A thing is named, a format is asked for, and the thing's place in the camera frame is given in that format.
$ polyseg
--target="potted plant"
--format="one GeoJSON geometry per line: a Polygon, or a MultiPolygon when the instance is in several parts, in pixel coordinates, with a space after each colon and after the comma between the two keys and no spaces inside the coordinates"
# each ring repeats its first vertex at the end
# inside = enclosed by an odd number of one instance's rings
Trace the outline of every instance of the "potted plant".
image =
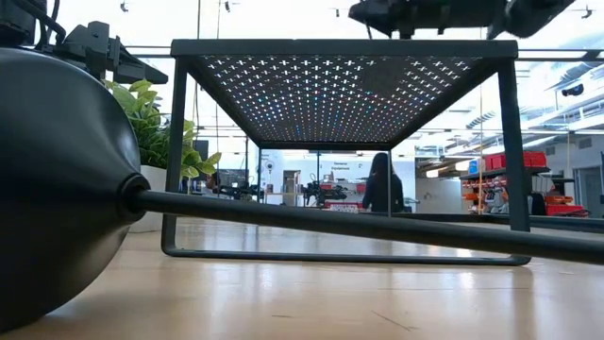
{"type": "MultiPolygon", "coordinates": [[[[151,90],[153,85],[141,80],[126,88],[120,84],[105,80],[105,86],[112,92],[120,104],[136,136],[141,154],[141,173],[147,178],[151,189],[165,190],[166,168],[170,142],[170,124],[162,123],[157,108],[153,105],[158,93],[151,90]]],[[[194,179],[200,173],[211,175],[216,172],[216,163],[221,158],[219,152],[203,161],[199,152],[193,148],[194,124],[185,121],[183,128],[180,178],[194,179]]],[[[155,231],[161,229],[161,214],[148,212],[139,222],[132,225],[130,231],[155,231]]]]}

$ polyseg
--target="black robotic mechanism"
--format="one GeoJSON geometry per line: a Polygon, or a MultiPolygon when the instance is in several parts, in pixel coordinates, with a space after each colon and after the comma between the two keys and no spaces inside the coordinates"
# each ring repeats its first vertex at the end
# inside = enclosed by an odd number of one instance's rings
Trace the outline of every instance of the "black robotic mechanism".
{"type": "Polygon", "coordinates": [[[304,200],[305,205],[310,204],[310,198],[314,196],[317,208],[324,208],[325,201],[330,200],[344,200],[347,198],[345,193],[346,189],[342,185],[336,185],[331,189],[323,189],[319,184],[319,181],[314,180],[310,182],[306,188],[304,188],[304,200]]]}
{"type": "Polygon", "coordinates": [[[264,199],[264,190],[260,190],[260,192],[258,192],[258,185],[249,185],[247,182],[243,183],[242,186],[237,188],[221,185],[219,190],[217,190],[217,194],[229,196],[234,200],[242,201],[253,201],[252,196],[258,195],[260,195],[260,200],[264,199]]]}
{"type": "Polygon", "coordinates": [[[0,0],[0,46],[24,48],[34,43],[36,22],[42,23],[41,37],[34,50],[66,61],[97,79],[112,71],[118,83],[133,83],[146,79],[154,84],[165,84],[168,76],[132,57],[120,37],[109,37],[109,25],[91,22],[78,25],[69,35],[56,19],[59,0],[55,1],[52,17],[46,15],[46,0],[0,0]],[[51,31],[56,33],[56,44],[48,42],[51,31]]]}
{"type": "Polygon", "coordinates": [[[537,33],[575,0],[364,0],[348,16],[392,37],[415,29],[488,27],[487,39],[506,31],[518,38],[537,33]]]}

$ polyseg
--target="metal pole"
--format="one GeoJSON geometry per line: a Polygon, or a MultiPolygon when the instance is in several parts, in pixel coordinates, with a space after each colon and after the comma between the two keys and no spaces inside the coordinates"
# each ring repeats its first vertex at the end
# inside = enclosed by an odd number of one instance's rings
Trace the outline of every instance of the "metal pole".
{"type": "Polygon", "coordinates": [[[321,153],[319,152],[319,150],[317,150],[317,181],[319,182],[319,185],[321,185],[321,180],[319,179],[320,156],[321,153]]]}
{"type": "Polygon", "coordinates": [[[529,178],[525,176],[516,71],[513,60],[500,65],[498,77],[506,177],[508,179],[507,189],[510,197],[510,227],[512,230],[530,231],[529,204],[527,203],[529,178]]]}
{"type": "Polygon", "coordinates": [[[602,182],[602,196],[600,198],[600,204],[604,204],[604,152],[600,151],[600,157],[602,164],[600,165],[600,181],[602,182]]]}
{"type": "Polygon", "coordinates": [[[522,254],[587,264],[604,264],[604,242],[595,240],[462,227],[409,218],[321,212],[270,204],[255,205],[236,200],[226,201],[145,190],[126,199],[128,207],[150,212],[440,247],[522,254]]]}
{"type": "Polygon", "coordinates": [[[260,176],[262,175],[262,148],[258,148],[258,194],[256,201],[260,203],[260,176]]]}
{"type": "Polygon", "coordinates": [[[388,217],[393,216],[393,188],[392,188],[392,176],[393,176],[393,152],[388,150],[388,217]]]}
{"type": "Polygon", "coordinates": [[[247,185],[249,186],[249,159],[247,157],[249,151],[248,147],[249,137],[245,136],[245,183],[247,183],[247,185]]]}
{"type": "MultiPolygon", "coordinates": [[[[176,59],[174,89],[172,94],[172,115],[170,116],[170,148],[166,169],[166,192],[177,193],[180,183],[182,162],[182,133],[185,125],[185,101],[187,96],[187,69],[182,60],[176,59]]],[[[161,246],[174,247],[176,216],[165,214],[161,220],[161,246]]]]}

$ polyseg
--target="black metal table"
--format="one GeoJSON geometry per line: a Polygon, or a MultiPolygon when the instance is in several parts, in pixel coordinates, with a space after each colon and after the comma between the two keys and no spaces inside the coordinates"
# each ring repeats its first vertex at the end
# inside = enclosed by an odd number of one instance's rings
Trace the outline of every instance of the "black metal table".
{"type": "MultiPolygon", "coordinates": [[[[174,40],[166,190],[178,188],[187,74],[259,147],[259,154],[263,149],[383,150],[390,164],[395,146],[498,74],[510,226],[530,232],[528,190],[521,180],[525,170],[516,98],[517,54],[516,42],[496,41],[174,40]]],[[[176,218],[164,215],[161,246],[173,256],[399,264],[530,261],[514,255],[439,258],[189,250],[176,248],[175,235],[176,218]]]]}

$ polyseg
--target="green plant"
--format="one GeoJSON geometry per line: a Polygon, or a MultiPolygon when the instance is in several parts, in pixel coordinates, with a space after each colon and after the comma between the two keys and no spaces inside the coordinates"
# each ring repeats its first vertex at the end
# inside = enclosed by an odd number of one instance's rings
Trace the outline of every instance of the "green plant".
{"type": "MultiPolygon", "coordinates": [[[[167,168],[170,125],[161,123],[161,113],[153,106],[158,96],[156,91],[150,90],[153,84],[147,80],[140,80],[126,88],[112,81],[104,80],[104,82],[134,129],[141,153],[141,165],[167,168]]],[[[195,137],[193,128],[193,122],[185,121],[180,165],[180,176],[190,179],[198,177],[200,172],[207,175],[215,173],[214,165],[221,157],[221,153],[217,152],[207,160],[201,160],[199,152],[193,148],[195,137]]]]}

